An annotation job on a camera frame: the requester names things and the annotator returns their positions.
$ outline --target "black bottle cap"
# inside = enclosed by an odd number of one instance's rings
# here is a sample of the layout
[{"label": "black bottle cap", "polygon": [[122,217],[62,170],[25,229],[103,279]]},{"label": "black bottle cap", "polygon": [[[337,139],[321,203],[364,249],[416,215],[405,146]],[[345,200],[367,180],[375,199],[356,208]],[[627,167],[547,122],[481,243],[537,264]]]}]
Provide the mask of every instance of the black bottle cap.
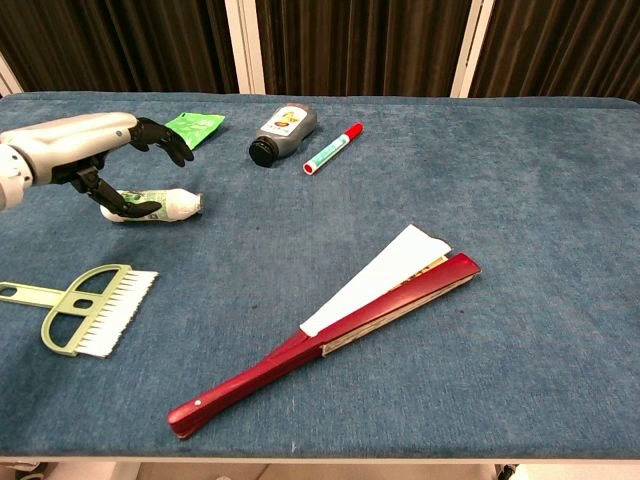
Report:
[{"label": "black bottle cap", "polygon": [[278,158],[278,145],[269,137],[258,137],[251,143],[249,155],[257,165],[270,168]]}]

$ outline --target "green packet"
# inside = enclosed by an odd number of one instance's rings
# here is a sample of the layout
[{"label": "green packet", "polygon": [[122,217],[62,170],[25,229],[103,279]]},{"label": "green packet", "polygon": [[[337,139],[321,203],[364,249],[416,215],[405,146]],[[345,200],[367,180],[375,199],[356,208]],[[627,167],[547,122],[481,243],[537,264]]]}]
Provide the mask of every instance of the green packet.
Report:
[{"label": "green packet", "polygon": [[211,135],[224,120],[223,115],[203,115],[201,113],[181,113],[165,125],[180,135],[193,150]]}]

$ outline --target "robotic hand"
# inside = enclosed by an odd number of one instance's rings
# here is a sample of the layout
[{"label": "robotic hand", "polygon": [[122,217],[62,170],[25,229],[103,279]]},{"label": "robotic hand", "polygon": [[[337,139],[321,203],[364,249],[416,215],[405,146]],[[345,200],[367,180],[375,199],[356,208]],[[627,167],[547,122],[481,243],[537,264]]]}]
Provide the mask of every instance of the robotic hand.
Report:
[{"label": "robotic hand", "polygon": [[155,212],[159,203],[129,203],[98,176],[107,154],[127,143],[142,152],[155,143],[179,167],[193,160],[173,130],[130,113],[79,115],[10,130],[0,134],[0,211],[18,205],[31,186],[69,182],[122,217]]}]

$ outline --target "floor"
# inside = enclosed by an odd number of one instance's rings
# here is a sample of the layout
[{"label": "floor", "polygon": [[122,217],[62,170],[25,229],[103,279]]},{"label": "floor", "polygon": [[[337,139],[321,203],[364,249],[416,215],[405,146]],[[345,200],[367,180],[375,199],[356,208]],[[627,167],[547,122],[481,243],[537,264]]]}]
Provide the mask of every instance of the floor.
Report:
[{"label": "floor", "polygon": [[[135,473],[109,462],[53,465],[47,480],[135,478]],[[264,465],[146,463],[137,480],[496,480],[492,465]],[[640,479],[635,464],[520,465],[511,480]],[[14,480],[13,470],[0,467],[0,480]]]}]

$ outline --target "dark curtain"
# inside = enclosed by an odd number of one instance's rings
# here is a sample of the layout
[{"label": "dark curtain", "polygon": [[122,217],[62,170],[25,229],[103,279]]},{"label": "dark curtain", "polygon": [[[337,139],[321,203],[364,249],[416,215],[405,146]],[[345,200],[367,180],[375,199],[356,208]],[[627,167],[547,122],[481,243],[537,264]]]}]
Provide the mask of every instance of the dark curtain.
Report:
[{"label": "dark curtain", "polygon": [[473,97],[640,100],[640,1],[497,0]]},{"label": "dark curtain", "polygon": [[257,0],[267,93],[449,96],[471,0]]},{"label": "dark curtain", "polygon": [[3,0],[0,51],[26,91],[238,91],[219,0]]}]

